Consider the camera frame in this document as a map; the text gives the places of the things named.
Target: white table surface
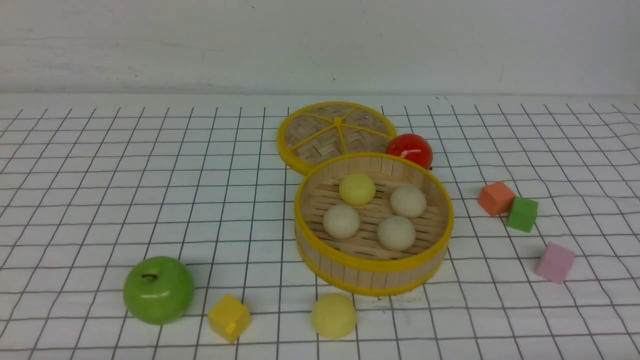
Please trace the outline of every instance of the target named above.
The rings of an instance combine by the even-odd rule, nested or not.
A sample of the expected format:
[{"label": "white table surface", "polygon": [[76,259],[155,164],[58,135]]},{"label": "white table surface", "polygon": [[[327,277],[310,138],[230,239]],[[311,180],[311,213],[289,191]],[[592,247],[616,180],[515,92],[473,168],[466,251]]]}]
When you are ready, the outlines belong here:
[{"label": "white table surface", "polygon": [[[310,326],[335,289],[296,252],[302,177],[275,147],[288,113],[327,100],[425,136],[456,214],[434,278],[353,297],[340,341]],[[639,359],[639,100],[0,95],[0,359]],[[531,233],[477,205],[494,181],[540,203]],[[563,285],[534,274],[550,241],[577,254]],[[162,327],[121,292],[156,255],[196,281]],[[225,293],[253,316],[232,345],[205,318]]]}]

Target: toy food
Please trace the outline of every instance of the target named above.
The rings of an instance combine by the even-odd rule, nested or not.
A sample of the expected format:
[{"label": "toy food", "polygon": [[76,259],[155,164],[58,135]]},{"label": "toy food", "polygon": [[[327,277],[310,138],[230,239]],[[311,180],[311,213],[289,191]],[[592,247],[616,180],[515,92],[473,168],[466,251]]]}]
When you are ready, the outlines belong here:
[{"label": "toy food", "polygon": [[211,330],[228,343],[234,343],[249,327],[249,308],[233,296],[226,294],[207,314]]},{"label": "toy food", "polygon": [[391,251],[405,251],[415,242],[415,227],[405,217],[392,216],[378,225],[380,245]]},{"label": "toy food", "polygon": [[431,170],[433,151],[422,136],[416,134],[402,134],[391,139],[387,146],[387,154],[407,159],[427,170]]},{"label": "toy food", "polygon": [[156,256],[138,263],[124,282],[122,297],[127,310],[142,322],[164,325],[189,309],[193,276],[178,259]]},{"label": "toy food", "polygon": [[358,232],[360,215],[351,206],[338,204],[327,210],[322,224],[329,236],[340,240],[348,239]]},{"label": "toy food", "polygon": [[538,202],[516,196],[511,205],[511,212],[507,218],[507,226],[526,233],[531,232],[538,217]]},{"label": "toy food", "polygon": [[376,185],[365,174],[349,174],[340,181],[340,197],[351,206],[369,203],[376,196]]},{"label": "toy food", "polygon": [[569,275],[574,260],[573,251],[550,242],[536,267],[536,275],[556,284],[562,284]]},{"label": "toy food", "polygon": [[417,218],[427,208],[427,198],[417,186],[409,184],[401,186],[391,193],[391,210],[396,215],[406,218]]},{"label": "toy food", "polygon": [[487,214],[494,217],[509,212],[515,198],[516,194],[505,183],[499,181],[482,188],[478,204],[482,206]]},{"label": "toy food", "polygon": [[314,330],[328,339],[347,336],[356,327],[356,320],[356,309],[351,299],[339,293],[323,295],[311,310]]}]

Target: toy block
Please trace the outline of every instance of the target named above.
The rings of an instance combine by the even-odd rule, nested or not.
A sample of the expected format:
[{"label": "toy block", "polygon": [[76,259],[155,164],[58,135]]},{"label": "toy block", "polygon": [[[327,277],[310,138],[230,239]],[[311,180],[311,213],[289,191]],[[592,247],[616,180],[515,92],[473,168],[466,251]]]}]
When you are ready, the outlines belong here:
[{"label": "toy block", "polygon": [[536,223],[537,217],[538,202],[516,196],[511,205],[507,226],[528,233]]},{"label": "toy block", "polygon": [[226,294],[207,315],[211,330],[227,340],[235,342],[249,327],[249,308],[233,296]]},{"label": "toy block", "polygon": [[491,216],[506,213],[511,209],[511,203],[516,197],[509,187],[502,181],[485,186],[480,192],[478,204]]},{"label": "toy block", "polygon": [[549,243],[540,259],[536,274],[556,284],[562,284],[571,270],[575,253],[555,243]]}]

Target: steamer basket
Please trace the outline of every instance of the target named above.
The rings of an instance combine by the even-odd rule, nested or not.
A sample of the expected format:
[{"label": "steamer basket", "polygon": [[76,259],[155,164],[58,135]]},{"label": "steamer basket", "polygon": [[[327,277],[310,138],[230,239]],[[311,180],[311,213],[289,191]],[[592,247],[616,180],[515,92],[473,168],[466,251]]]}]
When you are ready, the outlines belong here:
[{"label": "steamer basket", "polygon": [[[376,196],[357,206],[360,230],[347,240],[325,233],[324,213],[344,204],[340,180],[365,173],[376,184]],[[414,184],[427,197],[427,209],[412,219],[416,242],[404,252],[378,243],[378,224],[393,215],[389,198],[402,185]],[[295,201],[295,236],[298,251],[317,276],[342,290],[368,296],[397,295],[431,278],[442,263],[453,229],[453,206],[445,188],[427,170],[395,156],[360,153],[339,156],[314,168],[306,176]]]},{"label": "steamer basket", "polygon": [[282,160],[307,175],[336,156],[385,152],[394,137],[393,125],[376,110],[352,102],[322,102],[289,115],[276,143]]}]

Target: white ball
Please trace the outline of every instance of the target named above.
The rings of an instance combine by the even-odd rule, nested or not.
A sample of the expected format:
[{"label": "white ball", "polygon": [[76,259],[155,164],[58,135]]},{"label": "white ball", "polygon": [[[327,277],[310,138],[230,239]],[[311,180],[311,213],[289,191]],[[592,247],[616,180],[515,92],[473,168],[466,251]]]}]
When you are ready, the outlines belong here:
[{"label": "white ball", "polygon": [[322,219],[324,230],[336,239],[348,239],[355,235],[360,228],[360,215],[348,205],[334,205]]},{"label": "white ball", "polygon": [[417,218],[427,208],[427,198],[415,185],[404,185],[391,194],[391,210],[396,215]]},{"label": "white ball", "polygon": [[378,241],[387,250],[405,251],[415,242],[415,227],[405,217],[388,217],[378,225]]}]

